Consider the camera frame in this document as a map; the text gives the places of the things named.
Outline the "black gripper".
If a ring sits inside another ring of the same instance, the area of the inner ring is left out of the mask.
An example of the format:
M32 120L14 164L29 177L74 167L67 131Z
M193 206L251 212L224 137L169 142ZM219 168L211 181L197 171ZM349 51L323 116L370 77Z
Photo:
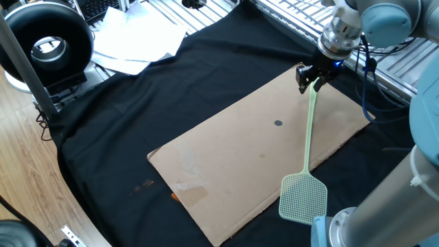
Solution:
M313 83L315 92L319 92L323 85L336 78L342 70L343 60L328 58L318 48L314 51L309 66L300 64L296 67L296 81L299 92L304 94L308 86Z

